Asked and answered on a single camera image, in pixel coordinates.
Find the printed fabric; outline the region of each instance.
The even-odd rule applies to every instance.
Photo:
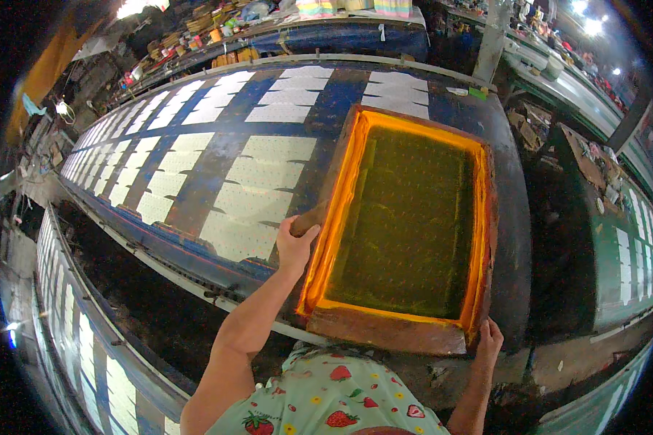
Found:
[[[390,426],[449,435],[396,373],[356,352],[298,342],[282,369],[265,388],[232,405],[206,434],[339,435]]]

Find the ceiling light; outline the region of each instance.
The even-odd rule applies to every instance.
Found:
[[[588,2],[584,0],[574,1],[571,6],[573,6],[573,12],[583,15],[583,12],[588,7]]]
[[[588,18],[583,28],[588,35],[595,36],[598,33],[602,33],[602,22]]]

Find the person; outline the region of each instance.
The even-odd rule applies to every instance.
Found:
[[[297,342],[283,373],[258,388],[251,361],[304,273],[318,225],[302,237],[280,223],[279,268],[237,306],[218,330],[209,363],[184,407],[180,429],[194,434],[453,434],[481,435],[491,380],[503,344],[493,320],[484,321],[470,377],[443,424],[396,373],[352,350]]]

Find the strawberry pattern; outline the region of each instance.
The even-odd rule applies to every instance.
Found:
[[[346,435],[390,426],[449,435],[395,373],[351,349],[303,344],[282,369],[265,388],[232,405],[206,433]]]

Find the paint can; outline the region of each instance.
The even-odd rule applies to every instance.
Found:
[[[220,30],[218,30],[218,29],[211,30],[210,31],[210,39],[213,42],[220,42],[223,39],[223,37],[220,36]]]

